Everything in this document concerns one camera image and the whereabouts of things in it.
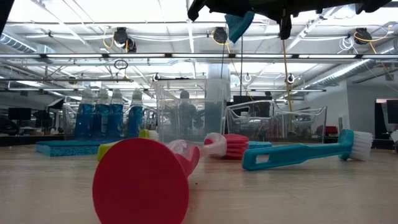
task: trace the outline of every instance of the red brush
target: red brush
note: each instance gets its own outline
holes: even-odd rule
[[[187,178],[199,158],[242,158],[248,139],[211,133],[205,144],[176,140],[165,146],[142,138],[115,144],[94,176],[93,200],[101,223],[181,223],[188,209]]]

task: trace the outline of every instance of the desk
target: desk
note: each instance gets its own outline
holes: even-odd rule
[[[0,147],[1,223],[99,223],[91,198],[95,156],[46,157]],[[397,223],[398,155],[337,157],[259,172],[239,161],[202,160],[189,178],[183,224]]]

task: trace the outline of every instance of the teal dish brush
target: teal dish brush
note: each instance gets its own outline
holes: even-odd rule
[[[273,167],[300,164],[308,159],[328,156],[340,156],[340,159],[355,159],[366,161],[369,159],[373,137],[371,133],[364,133],[344,129],[338,136],[338,143],[334,144],[291,144],[286,146],[248,149],[244,152],[242,167],[246,170],[268,169]],[[257,156],[268,155],[265,162],[257,162]]]

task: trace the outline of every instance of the wooden floor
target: wooden floor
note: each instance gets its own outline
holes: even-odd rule
[[[99,223],[91,199],[95,156],[49,158],[0,147],[0,223]],[[259,172],[205,158],[190,176],[187,223],[398,223],[398,155],[337,157]]]

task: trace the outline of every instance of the blue dish soap bottle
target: blue dish soap bottle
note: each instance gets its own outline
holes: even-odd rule
[[[93,135],[95,138],[102,138],[106,136],[106,128],[108,127],[108,91],[103,88],[100,89],[97,99],[98,101],[95,105],[95,113],[93,119]]]
[[[123,137],[123,104],[120,89],[114,89],[106,128],[108,137],[114,140]]]
[[[83,90],[79,109],[76,116],[75,138],[86,140],[91,137],[93,130],[94,93],[86,88]]]
[[[130,104],[129,121],[127,126],[127,136],[136,138],[142,129],[142,92],[137,88],[132,93]]]

